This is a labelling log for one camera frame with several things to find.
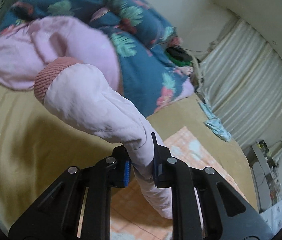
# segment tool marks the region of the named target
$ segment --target pink jacket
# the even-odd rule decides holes
[[[161,216],[172,218],[171,189],[157,189],[152,179],[151,133],[156,133],[160,145],[162,139],[129,100],[111,89],[98,68],[58,58],[38,74],[34,94],[51,114],[70,126],[110,143],[122,143],[144,197]]]
[[[33,89],[36,75],[63,56],[96,66],[118,90],[120,66],[108,36],[70,16],[45,17],[2,31],[0,83],[15,90]]]

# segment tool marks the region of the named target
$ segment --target bed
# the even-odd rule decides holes
[[[256,194],[247,159],[232,139],[220,140],[204,125],[207,117],[192,95],[147,119],[163,140],[187,126],[233,177],[250,204]],[[116,145],[75,130],[49,114],[32,91],[0,85],[0,221],[9,229],[23,211],[67,167],[94,165]]]

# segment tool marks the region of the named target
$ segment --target green leaf pattern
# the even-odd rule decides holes
[[[167,38],[170,37],[174,33],[175,33],[175,31],[174,31],[173,27],[171,27],[171,26],[165,27],[164,36],[163,36],[162,40],[166,41]]]
[[[166,72],[162,74],[163,83],[162,85],[166,87],[167,89],[171,89],[173,93],[176,91],[176,82],[173,80],[173,78]]]
[[[22,24],[22,23],[26,23],[26,20],[17,19],[17,20],[15,21],[15,26],[18,26],[18,25],[20,25],[20,24]]]
[[[71,11],[72,5],[69,0],[62,0],[60,2],[56,2],[54,4],[49,5],[47,8],[47,12],[52,16],[57,15],[69,15],[73,16],[74,12]]]
[[[101,0],[103,6],[107,7],[110,11],[115,14],[119,14],[120,11],[126,6],[124,0]]]
[[[122,19],[129,19],[131,26],[135,27],[142,22],[143,9],[138,6],[130,6],[123,8],[120,11],[120,17]]]
[[[113,33],[111,35],[111,41],[116,48],[116,52],[122,57],[131,57],[136,55],[136,50],[134,49],[136,46],[131,38]]]

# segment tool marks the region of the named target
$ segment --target blue floral fabric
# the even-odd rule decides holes
[[[98,16],[94,14],[104,10]],[[20,0],[4,17],[0,33],[46,16],[77,17],[112,41],[121,66],[124,97],[145,117],[182,92],[186,75],[177,71],[158,44],[175,28],[144,0]]]

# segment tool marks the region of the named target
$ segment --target screw head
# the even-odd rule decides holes
[[[105,162],[108,163],[108,164],[112,164],[112,163],[115,163],[115,158],[114,157],[107,157],[105,159]]]
[[[212,175],[212,174],[215,173],[215,170],[214,170],[214,168],[212,168],[212,167],[207,167],[207,168],[205,168],[205,172],[206,172],[207,174]]]
[[[68,173],[70,173],[70,174],[75,174],[75,173],[77,173],[77,167],[74,167],[74,166],[70,167],[70,168],[68,169]]]
[[[167,159],[168,163],[170,164],[176,164],[177,163],[177,159],[176,158],[173,158],[173,157],[170,157]]]

